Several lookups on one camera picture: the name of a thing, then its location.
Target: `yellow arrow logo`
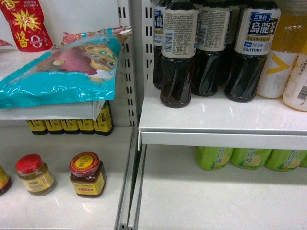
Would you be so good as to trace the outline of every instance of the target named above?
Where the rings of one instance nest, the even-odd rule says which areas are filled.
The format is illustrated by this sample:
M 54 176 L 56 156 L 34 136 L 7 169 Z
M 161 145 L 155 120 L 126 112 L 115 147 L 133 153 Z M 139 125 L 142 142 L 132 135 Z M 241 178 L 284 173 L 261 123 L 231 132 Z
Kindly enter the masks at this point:
M 273 55 L 272 60 L 278 65 L 278 67 L 268 69 L 267 74 L 278 73 L 290 67 L 287 63 L 281 60 L 276 54 Z

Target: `barcode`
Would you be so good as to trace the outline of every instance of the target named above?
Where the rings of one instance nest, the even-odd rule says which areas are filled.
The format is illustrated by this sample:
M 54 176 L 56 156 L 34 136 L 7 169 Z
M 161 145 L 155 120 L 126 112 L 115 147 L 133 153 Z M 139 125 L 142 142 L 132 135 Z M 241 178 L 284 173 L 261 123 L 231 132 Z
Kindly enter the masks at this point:
M 207 33 L 207 27 L 200 26 L 200 34 L 198 35 L 198 44 L 204 45 Z
M 173 47 L 173 33 L 165 33 L 164 34 L 164 51 L 165 52 L 172 52 Z
M 303 88 L 301 89 L 301 92 L 299 92 L 299 95 L 297 96 L 297 98 L 299 100 L 306 100 L 307 97 L 307 86 L 303 86 Z

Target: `white bottle label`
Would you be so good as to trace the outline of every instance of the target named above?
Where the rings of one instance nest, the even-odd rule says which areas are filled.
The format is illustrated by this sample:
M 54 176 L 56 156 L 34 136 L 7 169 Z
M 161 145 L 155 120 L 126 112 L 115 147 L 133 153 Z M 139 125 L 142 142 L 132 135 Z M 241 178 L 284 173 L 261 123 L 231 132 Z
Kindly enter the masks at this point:
M 300 54 L 283 93 L 283 101 L 298 110 L 307 111 L 307 55 Z
M 230 8 L 200 8 L 200 26 L 197 49 L 222 51 L 230 18 Z
M 195 55 L 198 15 L 197 10 L 165 10 L 163 14 L 163 56 L 191 58 Z
M 270 50 L 263 67 L 257 95 L 278 98 L 283 94 L 298 53 L 285 53 Z
M 245 8 L 240 17 L 240 29 L 235 51 L 247 55 L 269 52 L 280 17 L 280 10 Z
M 163 12 L 166 7 L 157 6 L 154 10 L 154 45 L 162 46 L 163 41 Z
M 233 44 L 235 41 L 236 35 L 236 25 L 238 23 L 239 17 L 239 6 L 230 6 L 231 16 L 229 21 L 229 32 L 228 32 L 228 41 L 227 44 Z

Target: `sauce jar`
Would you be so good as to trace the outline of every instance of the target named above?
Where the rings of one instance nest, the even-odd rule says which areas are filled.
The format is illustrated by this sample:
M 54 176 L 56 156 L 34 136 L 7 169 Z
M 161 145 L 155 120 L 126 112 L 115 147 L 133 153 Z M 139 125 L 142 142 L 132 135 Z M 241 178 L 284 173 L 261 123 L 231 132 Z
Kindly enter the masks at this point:
M 98 197 L 106 183 L 106 171 L 103 162 L 93 152 L 83 152 L 75 156 L 69 165 L 71 182 L 82 197 Z
M 29 154 L 19 159 L 15 165 L 18 177 L 23 180 L 29 193 L 43 196 L 55 187 L 48 166 L 38 154 Z
M 6 193 L 6 191 L 9 190 L 11 184 L 12 183 L 11 183 L 10 177 L 8 176 L 8 174 L 6 174 L 4 169 L 0 166 L 0 195 Z

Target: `white bottle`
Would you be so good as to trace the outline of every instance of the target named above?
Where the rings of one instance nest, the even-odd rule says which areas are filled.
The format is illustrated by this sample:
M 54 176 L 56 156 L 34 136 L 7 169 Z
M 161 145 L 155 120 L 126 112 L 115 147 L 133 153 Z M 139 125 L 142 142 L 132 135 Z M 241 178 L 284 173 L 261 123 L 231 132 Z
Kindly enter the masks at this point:
M 307 111 L 307 41 L 291 72 L 283 101 L 291 108 Z

